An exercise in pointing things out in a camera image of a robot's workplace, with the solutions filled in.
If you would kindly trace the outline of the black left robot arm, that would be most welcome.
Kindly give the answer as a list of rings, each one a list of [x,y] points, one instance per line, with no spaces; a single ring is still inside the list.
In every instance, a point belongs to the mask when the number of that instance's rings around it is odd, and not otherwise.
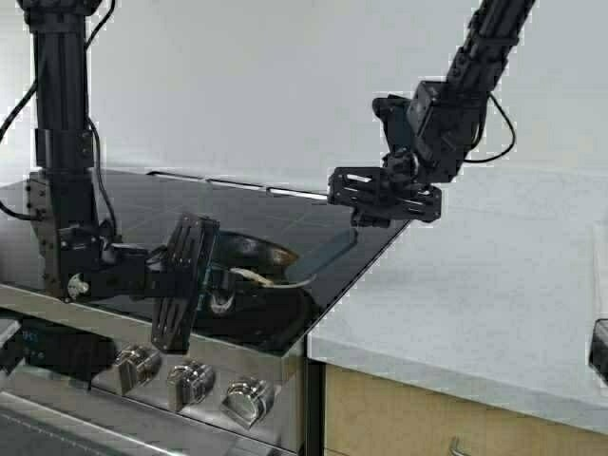
[[[168,241],[149,251],[122,242],[100,220],[92,170],[97,136],[89,122],[86,19],[96,1],[21,1],[34,44],[39,171],[27,183],[28,216],[44,260],[46,294],[67,302],[127,295],[152,298],[151,342],[185,354],[219,223],[180,215]]]

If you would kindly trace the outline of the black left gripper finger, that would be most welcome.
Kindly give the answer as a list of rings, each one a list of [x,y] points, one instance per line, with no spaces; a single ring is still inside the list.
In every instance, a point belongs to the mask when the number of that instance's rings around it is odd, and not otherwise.
[[[153,311],[151,342],[161,352],[187,352],[219,223],[184,213],[162,260],[162,284]]]
[[[232,314],[236,309],[236,275],[212,265],[202,282],[199,310],[204,314]]]

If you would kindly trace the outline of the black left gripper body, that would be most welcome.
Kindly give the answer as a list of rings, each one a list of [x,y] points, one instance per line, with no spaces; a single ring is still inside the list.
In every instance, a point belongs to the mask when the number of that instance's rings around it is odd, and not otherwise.
[[[123,243],[113,225],[71,225],[57,231],[57,296],[83,302],[117,295],[144,296],[151,253]]]

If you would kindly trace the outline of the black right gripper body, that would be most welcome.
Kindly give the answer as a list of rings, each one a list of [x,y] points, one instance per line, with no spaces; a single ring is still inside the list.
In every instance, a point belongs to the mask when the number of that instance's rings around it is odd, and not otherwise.
[[[408,119],[410,99],[390,94],[372,101],[374,115],[381,121],[389,152],[375,176],[377,190],[427,190],[419,181],[421,163]]]

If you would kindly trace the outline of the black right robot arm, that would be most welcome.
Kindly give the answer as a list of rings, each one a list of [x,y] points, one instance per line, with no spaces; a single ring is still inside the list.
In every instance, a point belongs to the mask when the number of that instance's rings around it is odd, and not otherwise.
[[[388,153],[378,167],[337,167],[327,201],[351,209],[351,227],[319,252],[301,258],[295,280],[276,283],[242,267],[217,268],[201,288],[200,302],[212,315],[236,308],[237,294],[253,289],[299,288],[355,244],[360,228],[389,228],[395,221],[432,223],[441,216],[439,184],[453,181],[485,132],[487,106],[507,67],[531,1],[483,1],[467,26],[443,80],[421,81],[412,97],[377,97],[372,111],[383,125]]]

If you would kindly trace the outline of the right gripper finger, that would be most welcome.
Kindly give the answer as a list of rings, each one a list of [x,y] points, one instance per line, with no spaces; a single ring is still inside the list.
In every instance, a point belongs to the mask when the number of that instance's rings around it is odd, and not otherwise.
[[[354,209],[351,213],[351,225],[357,228],[390,228],[391,220]]]
[[[442,191],[377,190],[375,176],[381,167],[337,167],[329,177],[327,201],[360,209],[391,221],[419,220],[432,223],[442,215]]]

